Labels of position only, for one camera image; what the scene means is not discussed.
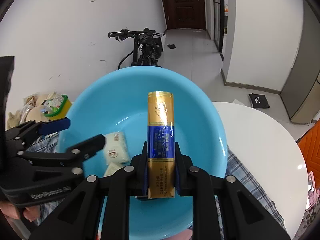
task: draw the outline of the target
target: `human hand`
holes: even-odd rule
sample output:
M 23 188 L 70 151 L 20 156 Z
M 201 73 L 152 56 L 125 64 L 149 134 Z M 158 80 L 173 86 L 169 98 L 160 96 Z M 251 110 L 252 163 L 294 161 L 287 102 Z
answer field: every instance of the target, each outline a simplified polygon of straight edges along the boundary
M 0 209 L 2 213 L 13 219 L 20 219 L 18 209 L 9 201 L 0 201 Z M 27 207 L 23 211 L 23 216 L 30 222 L 40 217 L 40 206 Z

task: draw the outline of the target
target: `cable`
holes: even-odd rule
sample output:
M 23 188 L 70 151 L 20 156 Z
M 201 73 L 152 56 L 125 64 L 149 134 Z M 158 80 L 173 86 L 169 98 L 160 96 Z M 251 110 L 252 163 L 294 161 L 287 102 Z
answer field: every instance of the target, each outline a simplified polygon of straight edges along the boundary
M 122 64 L 122 62 L 124 62 L 125 59 L 126 59 L 127 57 L 129 57 L 131 54 L 133 54 L 133 51 L 131 51 L 127 56 L 125 56 L 125 57 L 120 61 L 119 65 L 118 65 L 118 69 L 120 69 L 120 65 Z

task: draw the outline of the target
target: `gray refrigerator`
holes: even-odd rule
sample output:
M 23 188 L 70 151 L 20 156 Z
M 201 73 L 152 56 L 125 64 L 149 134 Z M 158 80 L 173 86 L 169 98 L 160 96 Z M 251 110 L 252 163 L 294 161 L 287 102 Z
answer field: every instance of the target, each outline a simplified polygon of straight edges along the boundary
M 306 1 L 299 51 L 281 91 L 289 118 L 309 123 L 320 110 L 320 23 Z

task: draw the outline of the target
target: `blue bowl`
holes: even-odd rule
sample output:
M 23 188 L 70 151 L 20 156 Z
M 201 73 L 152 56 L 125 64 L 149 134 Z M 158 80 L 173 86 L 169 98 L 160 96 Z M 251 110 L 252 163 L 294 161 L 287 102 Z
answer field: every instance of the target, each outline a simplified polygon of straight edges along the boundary
M 60 133 L 58 151 L 100 133 L 123 131 L 130 157 L 141 154 L 147 140 L 148 92 L 157 90 L 173 93 L 175 139 L 181 153 L 190 156 L 194 165 L 223 178 L 227 142 L 218 112 L 193 82 L 159 67 L 124 68 L 90 85 L 67 114 L 71 126 Z M 84 162 L 85 176 L 102 177 L 106 168 L 102 151 Z M 130 199 L 130 240 L 163 239 L 191 225 L 192 197 Z

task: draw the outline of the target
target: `brown wooden door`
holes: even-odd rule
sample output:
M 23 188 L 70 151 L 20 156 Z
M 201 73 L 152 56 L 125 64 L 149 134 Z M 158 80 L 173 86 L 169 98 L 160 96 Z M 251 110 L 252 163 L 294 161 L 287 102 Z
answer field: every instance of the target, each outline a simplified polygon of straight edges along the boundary
M 204 0 L 163 0 L 168 29 L 205 29 Z

